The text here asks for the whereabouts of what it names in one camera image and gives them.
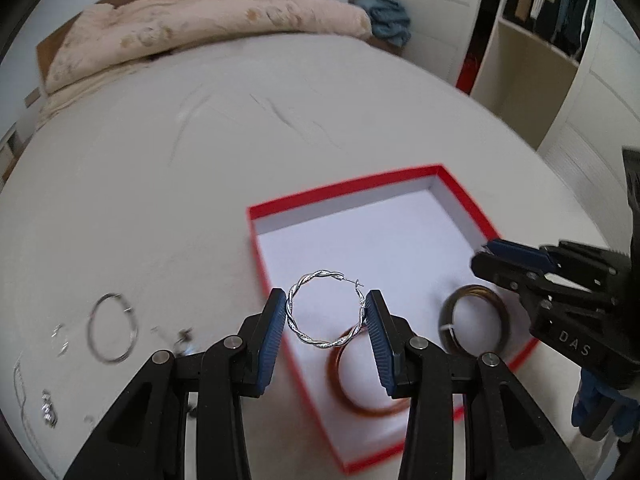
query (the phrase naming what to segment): brown bangle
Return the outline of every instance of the brown bangle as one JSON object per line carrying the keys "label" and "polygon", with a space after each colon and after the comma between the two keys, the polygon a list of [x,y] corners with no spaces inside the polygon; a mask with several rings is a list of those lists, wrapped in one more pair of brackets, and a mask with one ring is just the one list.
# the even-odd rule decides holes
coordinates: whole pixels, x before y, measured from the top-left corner
{"label": "brown bangle", "polygon": [[[363,334],[364,332],[365,330],[361,330],[358,335]],[[342,334],[342,336],[345,336],[348,333],[349,330]],[[361,416],[368,416],[370,418],[395,415],[396,413],[404,412],[404,410],[409,408],[409,405],[411,404],[410,399],[398,399],[386,408],[366,408],[365,406],[361,406],[354,402],[344,391],[342,383],[340,382],[340,359],[342,358],[342,353],[345,348],[347,348],[347,345],[331,348],[329,358],[326,361],[326,374],[329,379],[329,387],[341,405],[350,412]]]}
{"label": "brown bangle", "polygon": [[465,285],[461,286],[453,294],[451,294],[444,302],[442,311],[440,312],[440,340],[442,346],[450,354],[455,354],[464,357],[471,357],[476,359],[478,356],[472,355],[467,352],[460,341],[458,340],[456,333],[453,330],[453,310],[456,307],[456,303],[465,296],[475,296],[476,298],[482,298],[489,303],[500,317],[500,341],[491,352],[500,355],[507,346],[511,335],[511,324],[509,319],[509,311],[504,302],[494,291],[482,285]]}

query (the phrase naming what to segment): red object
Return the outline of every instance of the red object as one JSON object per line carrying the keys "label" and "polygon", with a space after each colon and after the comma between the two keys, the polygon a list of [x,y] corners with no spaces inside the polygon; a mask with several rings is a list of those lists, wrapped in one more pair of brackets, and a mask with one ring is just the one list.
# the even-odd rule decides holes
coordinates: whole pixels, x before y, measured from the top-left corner
{"label": "red object", "polygon": [[[336,198],[338,196],[356,193],[359,191],[364,191],[366,189],[372,189],[374,187],[388,186],[389,184],[396,184],[405,180],[415,180],[418,178],[424,178],[434,175],[437,175],[439,179],[453,193],[456,199],[458,199],[462,207],[466,210],[469,216],[471,216],[472,220],[475,222],[475,224],[478,226],[487,240],[492,240],[494,238],[500,237],[491,222],[489,222],[482,210],[476,205],[476,203],[468,195],[465,189],[463,189],[463,187],[460,186],[460,184],[456,181],[455,178],[453,178],[449,171],[447,171],[446,168],[440,164],[436,164],[434,166],[419,166],[417,168],[407,168],[405,170],[389,171],[388,173],[379,173],[369,176],[363,176],[360,178],[354,178],[353,180],[345,180],[343,182],[338,182],[337,184],[330,184],[329,186],[316,187],[315,189],[310,189],[308,191],[284,196],[282,198],[277,198],[276,200],[271,200],[269,202],[263,202],[261,204],[251,206],[246,210],[252,248],[254,250],[254,256],[258,267],[258,276],[260,278],[260,284],[262,285],[262,291],[264,292],[265,298],[271,291],[271,284],[267,280],[264,260],[262,258],[262,255],[260,254],[260,248],[258,247],[258,237],[254,225],[255,220],[276,213],[281,213],[283,211],[288,211],[290,209],[295,209],[297,207],[313,204],[315,202],[322,202],[322,200],[328,200],[330,198]],[[516,357],[512,359],[511,363],[509,363],[509,368],[513,372],[515,372],[523,364],[523,362],[526,361],[527,357],[529,357],[529,355],[533,352],[538,342],[538,339],[532,338],[519,352],[519,354],[517,354]],[[282,343],[284,356],[287,361],[287,365],[289,366],[289,370],[291,371],[291,374],[293,376],[294,382],[296,383],[298,393],[300,394],[300,397],[308,408],[308,411],[311,414],[313,420],[316,422],[316,425],[318,426],[322,436],[324,436],[324,439],[326,440],[336,462],[341,466],[342,471],[345,474],[357,473],[359,471],[362,471],[363,469],[366,469],[367,467],[375,465],[402,452],[402,450],[404,449],[404,441],[355,462],[342,464],[341,460],[338,458],[337,453],[335,452],[335,449],[331,444],[331,441],[329,440],[329,437],[326,435],[324,429],[322,428],[318,413],[316,412],[313,403],[311,402],[311,399],[306,392],[306,388],[303,385],[302,377],[300,376],[300,371],[298,370],[298,366],[296,365],[290,349],[287,346],[286,339],[283,338]],[[454,411],[454,420],[459,420],[463,415],[464,407],[460,406]]]}
{"label": "red object", "polygon": [[480,64],[476,56],[467,54],[465,62],[462,64],[462,70],[460,70],[460,76],[458,76],[456,88],[467,95],[471,94],[471,89],[476,82],[476,76],[478,76],[478,70],[480,70]]}

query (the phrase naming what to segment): blue glove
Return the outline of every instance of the blue glove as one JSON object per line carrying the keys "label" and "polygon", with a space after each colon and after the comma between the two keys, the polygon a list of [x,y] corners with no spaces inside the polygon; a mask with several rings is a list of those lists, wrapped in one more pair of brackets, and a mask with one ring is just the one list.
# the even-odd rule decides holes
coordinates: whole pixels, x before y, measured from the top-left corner
{"label": "blue glove", "polygon": [[588,372],[580,372],[582,384],[578,392],[578,402],[571,412],[571,424],[581,426],[587,416],[596,408],[604,397],[609,397],[620,403],[620,410],[613,419],[613,431],[617,436],[624,436],[636,428],[640,422],[640,404],[635,399],[630,399],[620,394],[619,391],[607,386],[602,381]]}

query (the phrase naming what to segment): blue clothing pile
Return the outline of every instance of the blue clothing pile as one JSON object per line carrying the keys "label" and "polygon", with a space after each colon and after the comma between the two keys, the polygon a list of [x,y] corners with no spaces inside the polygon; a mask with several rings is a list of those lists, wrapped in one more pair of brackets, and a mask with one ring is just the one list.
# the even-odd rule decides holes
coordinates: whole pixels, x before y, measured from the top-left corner
{"label": "blue clothing pile", "polygon": [[371,19],[371,31],[376,38],[395,46],[405,46],[411,39],[411,20],[398,0],[354,0]]}

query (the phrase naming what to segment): box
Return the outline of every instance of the box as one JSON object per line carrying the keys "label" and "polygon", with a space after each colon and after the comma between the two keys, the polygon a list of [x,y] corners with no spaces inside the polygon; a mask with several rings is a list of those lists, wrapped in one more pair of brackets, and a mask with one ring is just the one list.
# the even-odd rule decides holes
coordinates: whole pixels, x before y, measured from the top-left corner
{"label": "box", "polygon": [[[272,287],[287,292],[303,274],[336,270],[363,283],[364,294],[378,288],[392,314],[405,317],[414,332],[439,345],[440,310],[454,290],[469,283],[496,290],[473,276],[469,259],[498,234],[443,166],[365,176],[283,197],[250,207],[248,221],[265,294]],[[502,357],[514,369],[537,341],[529,335],[529,318],[518,297],[496,292],[511,317],[511,338]],[[314,279],[296,295],[293,314],[311,337],[336,339],[358,320],[353,285]],[[461,300],[454,324],[465,348],[475,354],[498,341],[498,316],[482,301]],[[345,473],[402,451],[408,411],[384,418],[350,412],[329,388],[328,350],[302,343],[287,326],[282,346],[300,396]],[[345,349],[340,378],[359,404],[396,402],[380,385],[367,336]],[[455,404],[459,417],[462,400]]]}

